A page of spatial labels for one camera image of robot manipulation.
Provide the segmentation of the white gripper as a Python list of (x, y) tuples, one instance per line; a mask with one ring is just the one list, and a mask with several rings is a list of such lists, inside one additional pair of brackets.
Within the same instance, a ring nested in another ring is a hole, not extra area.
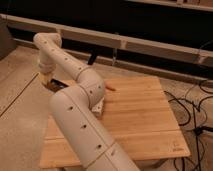
[(39, 77), (42, 82), (50, 82), (55, 70), (55, 65), (38, 64)]

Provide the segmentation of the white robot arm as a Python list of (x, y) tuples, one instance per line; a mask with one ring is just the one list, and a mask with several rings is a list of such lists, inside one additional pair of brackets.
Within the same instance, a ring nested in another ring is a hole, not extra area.
[(57, 33), (38, 33), (34, 43), (40, 51), (39, 70), (48, 84), (56, 66), (75, 81), (57, 91), (50, 100), (55, 122), (86, 171), (140, 171), (92, 113), (105, 95), (105, 83), (90, 66), (61, 49)]

